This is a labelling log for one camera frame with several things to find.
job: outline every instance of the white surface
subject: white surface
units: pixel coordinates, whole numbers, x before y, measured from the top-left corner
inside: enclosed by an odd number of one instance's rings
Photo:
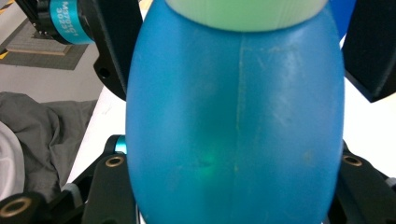
[[[76,179],[102,154],[109,136],[125,134],[125,105],[124,101],[106,87],[103,88],[67,180],[68,183]]]
[[[344,140],[352,153],[396,177],[396,94],[370,104],[346,81]]]

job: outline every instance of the gray cloth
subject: gray cloth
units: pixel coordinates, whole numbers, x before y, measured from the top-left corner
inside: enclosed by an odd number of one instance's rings
[[[70,174],[96,101],[39,104],[25,94],[0,92],[0,120],[18,137],[24,157],[24,191],[50,202]]]

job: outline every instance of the blue plastic bottle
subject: blue plastic bottle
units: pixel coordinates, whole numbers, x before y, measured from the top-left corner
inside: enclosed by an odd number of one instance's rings
[[[230,32],[155,0],[127,95],[128,165],[148,224],[318,224],[341,157],[344,66],[332,13]]]

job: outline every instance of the floor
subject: floor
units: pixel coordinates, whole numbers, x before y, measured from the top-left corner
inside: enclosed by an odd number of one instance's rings
[[[0,0],[0,7],[7,0]],[[0,15],[0,41],[3,42],[26,18],[16,3]],[[25,93],[39,103],[88,101],[99,97],[103,88],[93,63],[98,57],[90,45],[74,71],[0,64],[0,91]]]

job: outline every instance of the black mechanical part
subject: black mechanical part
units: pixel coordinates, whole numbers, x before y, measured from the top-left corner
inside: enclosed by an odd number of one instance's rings
[[[65,40],[56,30],[52,18],[50,16],[50,0],[38,0],[37,1],[37,13],[39,18],[40,30],[37,30],[41,35],[49,35],[54,40],[61,44],[71,45]]]
[[[77,0],[77,1],[78,1],[78,20],[79,20],[79,24],[81,25],[81,27],[84,30],[85,34],[87,36],[89,36],[90,39],[93,40],[90,25],[88,24],[87,18],[85,17],[84,12],[82,11],[81,2],[83,2],[84,0]]]
[[[32,23],[36,29],[40,29],[40,20],[37,13],[37,0],[15,0],[15,2],[20,6],[30,23]]]
[[[139,223],[124,154],[105,157],[96,165],[82,223]]]
[[[393,191],[396,192],[396,178],[386,178],[385,182],[388,184],[388,186],[390,186],[391,189],[393,189]]]
[[[15,194],[0,202],[2,224],[50,224],[50,221],[49,206],[39,193]]]
[[[93,68],[105,86],[125,100],[134,44],[143,22],[138,1],[84,0],[81,7],[99,50]]]
[[[0,202],[0,223],[138,224],[126,157],[115,152],[119,137],[109,137],[103,154],[73,181],[73,185],[78,186],[82,203],[76,204],[75,192],[70,190],[62,191],[50,203],[39,193],[16,194]]]
[[[330,223],[396,224],[396,193],[386,178],[345,145]]]
[[[343,52],[346,77],[367,100],[396,92],[396,0],[358,0]]]

